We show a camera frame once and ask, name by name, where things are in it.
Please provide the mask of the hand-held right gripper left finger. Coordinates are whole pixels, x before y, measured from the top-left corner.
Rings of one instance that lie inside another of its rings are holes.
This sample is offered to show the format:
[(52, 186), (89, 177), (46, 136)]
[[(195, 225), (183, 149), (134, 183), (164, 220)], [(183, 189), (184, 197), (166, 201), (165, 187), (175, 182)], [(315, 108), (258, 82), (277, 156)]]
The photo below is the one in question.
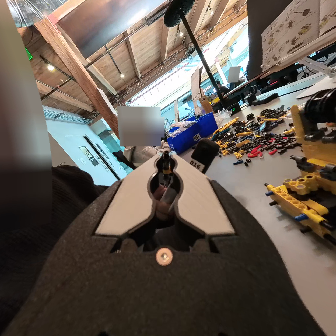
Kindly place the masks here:
[(162, 154), (156, 154), (127, 175), (115, 192), (110, 205), (98, 224), (95, 235), (117, 240), (133, 239), (143, 245), (155, 233), (153, 223), (162, 171)]

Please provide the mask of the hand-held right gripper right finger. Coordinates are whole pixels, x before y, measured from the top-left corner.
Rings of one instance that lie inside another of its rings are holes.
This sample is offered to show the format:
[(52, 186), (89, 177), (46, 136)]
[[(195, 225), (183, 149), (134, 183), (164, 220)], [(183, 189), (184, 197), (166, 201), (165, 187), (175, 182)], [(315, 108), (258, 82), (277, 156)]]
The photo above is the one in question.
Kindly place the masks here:
[(180, 183), (174, 212), (177, 231), (183, 240), (192, 247), (199, 239), (234, 236), (235, 230), (211, 185), (212, 180), (176, 153), (170, 157)]

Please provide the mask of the yellow toy brick vehicle model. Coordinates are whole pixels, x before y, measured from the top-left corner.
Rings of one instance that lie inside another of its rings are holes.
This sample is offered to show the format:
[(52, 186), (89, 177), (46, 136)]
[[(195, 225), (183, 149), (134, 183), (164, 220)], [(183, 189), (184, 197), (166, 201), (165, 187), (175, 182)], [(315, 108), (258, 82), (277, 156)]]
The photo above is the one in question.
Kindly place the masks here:
[(302, 156), (292, 155), (300, 175), (280, 186), (265, 184), (266, 196), (300, 223), (301, 233), (315, 233), (336, 245), (336, 89), (313, 94), (291, 108)]

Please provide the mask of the person's left hand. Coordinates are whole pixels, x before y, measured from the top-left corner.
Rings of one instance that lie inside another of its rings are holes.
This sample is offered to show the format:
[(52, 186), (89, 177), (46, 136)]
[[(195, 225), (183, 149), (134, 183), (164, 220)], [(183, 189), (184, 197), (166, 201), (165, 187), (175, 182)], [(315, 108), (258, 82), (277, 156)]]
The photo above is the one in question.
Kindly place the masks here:
[(172, 187), (164, 187), (159, 184), (153, 197), (156, 201), (155, 211), (156, 217), (162, 221), (166, 221), (171, 217), (172, 210), (170, 210), (175, 198), (176, 191)]

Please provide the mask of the blue storage bin with tag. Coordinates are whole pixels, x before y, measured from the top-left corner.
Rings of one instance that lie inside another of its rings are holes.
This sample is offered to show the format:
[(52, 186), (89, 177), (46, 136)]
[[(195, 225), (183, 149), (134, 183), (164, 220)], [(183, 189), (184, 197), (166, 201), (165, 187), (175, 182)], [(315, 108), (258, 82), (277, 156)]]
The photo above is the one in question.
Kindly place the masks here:
[(202, 115), (196, 120), (195, 116), (187, 119), (189, 126), (175, 126), (174, 131), (185, 128), (182, 132), (167, 138), (169, 147), (177, 154), (185, 152), (187, 149), (196, 146), (201, 138), (208, 137), (218, 128), (213, 113)]

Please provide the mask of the clear plastic bags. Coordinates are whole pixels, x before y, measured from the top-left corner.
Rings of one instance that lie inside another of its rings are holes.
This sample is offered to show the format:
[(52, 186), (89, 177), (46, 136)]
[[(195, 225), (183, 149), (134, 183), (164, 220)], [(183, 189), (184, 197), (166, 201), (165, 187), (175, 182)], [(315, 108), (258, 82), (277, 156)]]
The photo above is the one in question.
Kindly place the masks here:
[[(220, 128), (222, 126), (224, 126), (225, 121), (229, 120), (229, 118), (232, 115), (232, 111), (228, 111), (228, 110), (219, 110), (217, 113), (212, 114), (213, 118), (216, 122), (217, 128)], [(199, 117), (199, 119), (195, 119), (195, 116), (193, 116), (192, 118), (190, 118), (190, 120), (187, 121), (180, 121), (178, 123), (174, 123), (170, 126), (169, 129), (167, 129), (169, 132), (175, 132), (178, 128), (181, 128), (182, 130), (185, 130), (191, 126), (193, 126), (194, 124), (196, 124), (198, 121), (201, 121), (203, 119), (205, 119), (206, 115), (201, 115)]]

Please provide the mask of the pile of toy brick parts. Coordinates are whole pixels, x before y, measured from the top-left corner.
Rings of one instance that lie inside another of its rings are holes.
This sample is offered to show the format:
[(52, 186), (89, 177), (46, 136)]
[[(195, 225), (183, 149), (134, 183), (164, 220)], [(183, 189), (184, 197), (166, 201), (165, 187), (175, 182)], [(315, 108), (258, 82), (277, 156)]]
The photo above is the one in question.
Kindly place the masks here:
[(302, 148), (293, 123), (282, 132), (274, 132), (285, 124), (289, 114), (290, 108), (281, 105), (276, 109), (264, 109), (259, 115), (250, 113), (245, 120), (234, 118), (218, 128), (209, 140), (219, 145), (219, 157), (234, 156), (234, 166), (248, 167), (253, 158), (264, 159), (264, 154), (282, 155), (290, 149)]

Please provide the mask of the glass door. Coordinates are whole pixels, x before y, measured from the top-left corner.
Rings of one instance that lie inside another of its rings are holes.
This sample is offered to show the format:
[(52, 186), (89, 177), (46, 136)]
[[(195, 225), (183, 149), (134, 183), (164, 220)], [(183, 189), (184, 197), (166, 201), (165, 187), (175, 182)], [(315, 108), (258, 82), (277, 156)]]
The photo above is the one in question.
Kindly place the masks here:
[(102, 148), (98, 144), (95, 144), (94, 142), (92, 142), (87, 135), (84, 135), (83, 137), (88, 142), (88, 144), (92, 147), (92, 149), (95, 151), (95, 153), (100, 158), (100, 160), (104, 163), (104, 165), (106, 166), (106, 168), (115, 176), (115, 178), (117, 180), (120, 180), (120, 177), (116, 173), (113, 164), (111, 163), (111, 161), (110, 161), (109, 157), (107, 156), (107, 154), (104, 153), (104, 151), (102, 150)]

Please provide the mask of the cardboard sign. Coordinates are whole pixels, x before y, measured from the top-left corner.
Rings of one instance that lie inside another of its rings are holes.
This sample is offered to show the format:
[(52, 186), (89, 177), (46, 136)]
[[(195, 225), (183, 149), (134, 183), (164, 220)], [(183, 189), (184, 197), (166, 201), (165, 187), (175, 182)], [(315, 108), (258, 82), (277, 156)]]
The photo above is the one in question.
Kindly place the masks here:
[(209, 113), (213, 114), (212, 106), (200, 87), (201, 69), (202, 67), (200, 68), (198, 65), (191, 76), (191, 95), (196, 116), (202, 116)]

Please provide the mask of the black flat box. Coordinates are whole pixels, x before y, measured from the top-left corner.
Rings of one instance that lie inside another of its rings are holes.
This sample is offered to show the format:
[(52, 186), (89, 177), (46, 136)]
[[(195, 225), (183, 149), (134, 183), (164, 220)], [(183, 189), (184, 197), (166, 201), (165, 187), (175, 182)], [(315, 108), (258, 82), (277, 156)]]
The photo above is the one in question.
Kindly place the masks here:
[(267, 104), (270, 103), (271, 101), (273, 101), (274, 99), (279, 98), (279, 94), (278, 93), (274, 93), (271, 95), (268, 95), (264, 98), (258, 98), (256, 100), (254, 100), (252, 102), (253, 106), (259, 106), (259, 105), (263, 105), (263, 104)]

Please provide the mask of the black pole lamp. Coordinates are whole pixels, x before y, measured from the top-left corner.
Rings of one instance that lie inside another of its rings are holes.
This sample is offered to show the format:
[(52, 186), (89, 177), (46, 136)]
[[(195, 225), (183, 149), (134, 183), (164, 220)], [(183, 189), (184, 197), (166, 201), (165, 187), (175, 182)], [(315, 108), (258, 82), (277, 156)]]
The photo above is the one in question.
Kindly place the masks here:
[(197, 54), (200, 57), (200, 60), (202, 64), (204, 65), (204, 68), (208, 74), (208, 77), (210, 78), (214, 88), (216, 89), (218, 98), (222, 104), (222, 107), (225, 107), (225, 98), (223, 97), (220, 88), (215, 81), (215, 78), (210, 70), (210, 67), (207, 63), (207, 61), (204, 58), (204, 54), (194, 36), (194, 33), (186, 19), (186, 15), (191, 11), (193, 5), (194, 5), (194, 0), (173, 0), (170, 2), (166, 13), (164, 15), (164, 24), (167, 28), (172, 28), (177, 26), (180, 22), (183, 22), (184, 27), (187, 31), (187, 34), (197, 52)]

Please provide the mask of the black computer monitor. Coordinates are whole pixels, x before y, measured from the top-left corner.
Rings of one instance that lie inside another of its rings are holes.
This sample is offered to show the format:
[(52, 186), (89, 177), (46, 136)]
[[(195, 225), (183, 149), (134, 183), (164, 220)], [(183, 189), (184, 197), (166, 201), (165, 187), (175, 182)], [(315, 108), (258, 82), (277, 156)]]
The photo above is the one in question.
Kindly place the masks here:
[(335, 42), (335, 28), (287, 56), (279, 65), (263, 71), (262, 33), (291, 3), (290, 0), (248, 0), (249, 67), (248, 78), (253, 79), (264, 72), (276, 72), (286, 66), (302, 60), (329, 44)]

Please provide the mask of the toy building instruction booklet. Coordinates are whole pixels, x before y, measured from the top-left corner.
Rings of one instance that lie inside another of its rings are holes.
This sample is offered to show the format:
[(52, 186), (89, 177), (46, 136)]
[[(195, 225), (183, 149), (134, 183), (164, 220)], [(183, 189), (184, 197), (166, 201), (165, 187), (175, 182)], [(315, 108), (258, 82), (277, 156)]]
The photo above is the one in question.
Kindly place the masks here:
[(295, 0), (262, 33), (263, 71), (279, 65), (336, 25), (335, 0)]

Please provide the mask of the metal ventilation ducts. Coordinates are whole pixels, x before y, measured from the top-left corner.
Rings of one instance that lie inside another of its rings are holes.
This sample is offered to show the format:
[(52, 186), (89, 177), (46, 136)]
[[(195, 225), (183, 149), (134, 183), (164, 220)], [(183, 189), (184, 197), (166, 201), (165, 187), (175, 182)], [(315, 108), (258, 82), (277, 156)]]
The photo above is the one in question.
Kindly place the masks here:
[(55, 7), (45, 0), (6, 0), (17, 28), (30, 27), (45, 19)]

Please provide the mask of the wooden post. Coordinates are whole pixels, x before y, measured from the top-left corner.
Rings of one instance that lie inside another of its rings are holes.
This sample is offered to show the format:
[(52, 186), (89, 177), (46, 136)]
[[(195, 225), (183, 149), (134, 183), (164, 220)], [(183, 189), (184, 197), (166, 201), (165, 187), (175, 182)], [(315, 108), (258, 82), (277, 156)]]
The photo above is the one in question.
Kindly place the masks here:
[(117, 116), (112, 112), (99, 91), (98, 86), (75, 55), (56, 25), (52, 23), (49, 18), (45, 18), (35, 23), (35, 27), (46, 42), (54, 49), (61, 61), (70, 71), (71, 75), (76, 79), (78, 85), (84, 91), (88, 99), (111, 127), (116, 137), (120, 139)]

